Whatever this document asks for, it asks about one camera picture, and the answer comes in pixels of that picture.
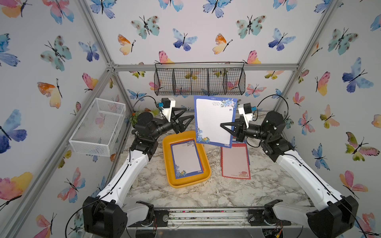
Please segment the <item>red stationery paper bottom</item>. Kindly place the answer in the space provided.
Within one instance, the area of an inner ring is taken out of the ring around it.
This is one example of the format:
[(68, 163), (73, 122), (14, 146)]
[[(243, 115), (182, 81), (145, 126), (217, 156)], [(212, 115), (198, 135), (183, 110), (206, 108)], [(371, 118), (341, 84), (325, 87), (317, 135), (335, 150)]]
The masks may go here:
[(221, 147), (221, 171), (225, 178), (251, 179), (246, 143), (233, 143), (231, 148)]

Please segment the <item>blue stationery paper bottom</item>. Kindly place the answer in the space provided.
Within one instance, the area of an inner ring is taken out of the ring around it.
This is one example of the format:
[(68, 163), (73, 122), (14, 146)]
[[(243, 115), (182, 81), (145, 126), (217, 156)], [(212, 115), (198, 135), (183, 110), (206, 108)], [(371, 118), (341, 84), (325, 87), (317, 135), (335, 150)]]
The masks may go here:
[(196, 142), (219, 147), (232, 147), (233, 136), (222, 123), (235, 120), (237, 99), (211, 96), (194, 96)]

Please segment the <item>blue stationery paper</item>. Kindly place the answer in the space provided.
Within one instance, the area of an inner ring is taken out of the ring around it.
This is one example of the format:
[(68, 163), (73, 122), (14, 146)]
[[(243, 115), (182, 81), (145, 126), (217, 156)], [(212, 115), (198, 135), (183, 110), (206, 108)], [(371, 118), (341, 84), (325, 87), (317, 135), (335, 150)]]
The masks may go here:
[(203, 174), (203, 166), (194, 139), (171, 144), (175, 179)]
[(233, 136), (222, 123), (235, 120), (237, 99), (211, 96), (194, 96), (196, 142), (219, 147), (232, 147)]

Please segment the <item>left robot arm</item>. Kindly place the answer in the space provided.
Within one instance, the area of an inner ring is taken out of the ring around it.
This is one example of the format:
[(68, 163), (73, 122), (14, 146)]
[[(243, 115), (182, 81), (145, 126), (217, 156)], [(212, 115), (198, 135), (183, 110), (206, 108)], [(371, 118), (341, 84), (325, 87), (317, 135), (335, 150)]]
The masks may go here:
[(185, 116), (185, 108), (162, 109), (163, 119), (150, 112), (138, 115), (135, 136), (129, 154), (121, 168), (96, 197), (87, 197), (82, 206), (84, 230), (102, 238), (119, 238), (127, 227), (140, 223), (151, 226), (155, 221), (154, 205), (138, 201), (122, 210), (123, 202), (142, 169), (158, 147), (158, 138), (169, 131), (184, 132), (194, 119)]

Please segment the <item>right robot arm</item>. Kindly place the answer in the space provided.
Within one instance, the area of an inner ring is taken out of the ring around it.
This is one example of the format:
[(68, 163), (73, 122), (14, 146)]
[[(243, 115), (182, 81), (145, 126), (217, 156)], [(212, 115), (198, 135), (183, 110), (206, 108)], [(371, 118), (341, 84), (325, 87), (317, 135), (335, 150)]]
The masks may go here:
[(264, 153), (298, 183), (312, 202), (312, 206), (290, 205), (277, 199), (265, 205), (269, 222), (289, 221), (310, 229), (318, 238), (337, 238), (354, 226), (359, 226), (359, 204), (353, 196), (343, 196), (330, 186), (302, 159), (281, 133), (285, 128), (282, 114), (267, 113), (261, 125), (250, 122), (251, 114), (234, 122), (221, 123), (237, 141), (258, 139)]

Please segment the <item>yellow plastic storage box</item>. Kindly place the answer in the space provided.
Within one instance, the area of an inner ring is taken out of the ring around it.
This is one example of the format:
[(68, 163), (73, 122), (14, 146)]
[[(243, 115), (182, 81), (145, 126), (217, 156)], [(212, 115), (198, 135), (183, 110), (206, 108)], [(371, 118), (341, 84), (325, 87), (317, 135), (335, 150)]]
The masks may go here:
[(166, 167), (167, 180), (170, 186), (173, 188), (183, 188), (191, 185), (195, 185), (208, 180), (211, 176), (210, 164), (202, 144), (196, 142), (197, 150), (200, 156), (200, 160), (203, 166), (203, 174), (175, 179), (174, 164), (172, 159), (171, 144), (179, 143), (182, 141), (194, 139), (196, 142), (196, 132), (186, 131), (180, 134), (168, 135), (163, 139), (163, 154), (164, 163)]

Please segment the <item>potted artificial flowers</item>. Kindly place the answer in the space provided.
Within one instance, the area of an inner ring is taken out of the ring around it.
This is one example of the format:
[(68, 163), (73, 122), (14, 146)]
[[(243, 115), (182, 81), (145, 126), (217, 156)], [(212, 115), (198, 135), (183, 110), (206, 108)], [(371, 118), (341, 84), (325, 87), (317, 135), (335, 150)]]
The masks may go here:
[(129, 117), (129, 121), (130, 123), (132, 124), (132, 126), (134, 127), (137, 122), (138, 122), (138, 116), (144, 112), (148, 112), (148, 113), (151, 113), (154, 117), (158, 116), (160, 114), (160, 111), (159, 109), (156, 109), (156, 110), (153, 110), (153, 111), (139, 111), (139, 112), (135, 112), (133, 113), (130, 117)]

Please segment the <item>white mesh wall basket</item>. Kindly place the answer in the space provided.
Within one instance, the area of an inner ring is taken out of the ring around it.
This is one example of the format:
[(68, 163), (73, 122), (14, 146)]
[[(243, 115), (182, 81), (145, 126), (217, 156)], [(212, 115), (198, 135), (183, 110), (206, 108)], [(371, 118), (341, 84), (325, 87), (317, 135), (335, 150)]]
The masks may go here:
[(95, 98), (69, 139), (76, 153), (111, 156), (126, 115), (124, 103)]

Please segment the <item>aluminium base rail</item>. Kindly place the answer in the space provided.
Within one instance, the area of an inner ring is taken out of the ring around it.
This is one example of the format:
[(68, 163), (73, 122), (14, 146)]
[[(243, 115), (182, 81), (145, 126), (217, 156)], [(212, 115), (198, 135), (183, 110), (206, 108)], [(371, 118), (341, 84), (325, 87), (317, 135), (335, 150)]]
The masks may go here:
[(314, 238), (307, 227), (278, 220), (263, 207), (150, 208), (136, 204), (83, 208), (92, 238)]

